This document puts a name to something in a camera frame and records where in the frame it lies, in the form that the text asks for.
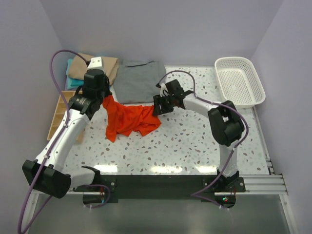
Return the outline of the orange t-shirt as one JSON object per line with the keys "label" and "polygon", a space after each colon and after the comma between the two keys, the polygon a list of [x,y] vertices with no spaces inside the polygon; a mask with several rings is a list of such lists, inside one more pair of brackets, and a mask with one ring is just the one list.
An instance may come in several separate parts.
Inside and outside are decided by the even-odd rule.
{"label": "orange t-shirt", "polygon": [[128,137],[131,132],[146,136],[161,125],[159,118],[153,116],[153,106],[125,106],[112,95],[104,99],[102,106],[108,115],[106,137],[111,142],[115,142],[117,135]]}

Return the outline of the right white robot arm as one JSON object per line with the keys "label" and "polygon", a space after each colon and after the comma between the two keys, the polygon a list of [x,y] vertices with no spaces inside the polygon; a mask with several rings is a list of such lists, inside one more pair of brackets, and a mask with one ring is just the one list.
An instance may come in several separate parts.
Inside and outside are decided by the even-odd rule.
{"label": "right white robot arm", "polygon": [[248,133],[244,118],[231,101],[212,102],[199,97],[192,90],[183,90],[178,80],[157,83],[160,94],[153,97],[153,116],[170,113],[175,107],[194,111],[209,119],[211,133],[219,144],[219,167],[217,176],[201,191],[216,185],[224,192],[234,186],[239,177],[237,165],[237,148]]}

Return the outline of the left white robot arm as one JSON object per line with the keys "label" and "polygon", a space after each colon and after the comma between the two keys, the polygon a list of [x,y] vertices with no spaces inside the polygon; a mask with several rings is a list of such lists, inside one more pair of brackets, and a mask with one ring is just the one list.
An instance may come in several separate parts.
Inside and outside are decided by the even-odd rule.
{"label": "left white robot arm", "polygon": [[22,166],[31,190],[62,198],[71,188],[85,186],[89,191],[100,188],[101,179],[96,169],[84,166],[66,174],[63,168],[77,137],[109,95],[111,92],[106,74],[100,69],[89,69],[84,75],[82,88],[66,104],[62,122],[47,146],[35,160],[26,160]]}

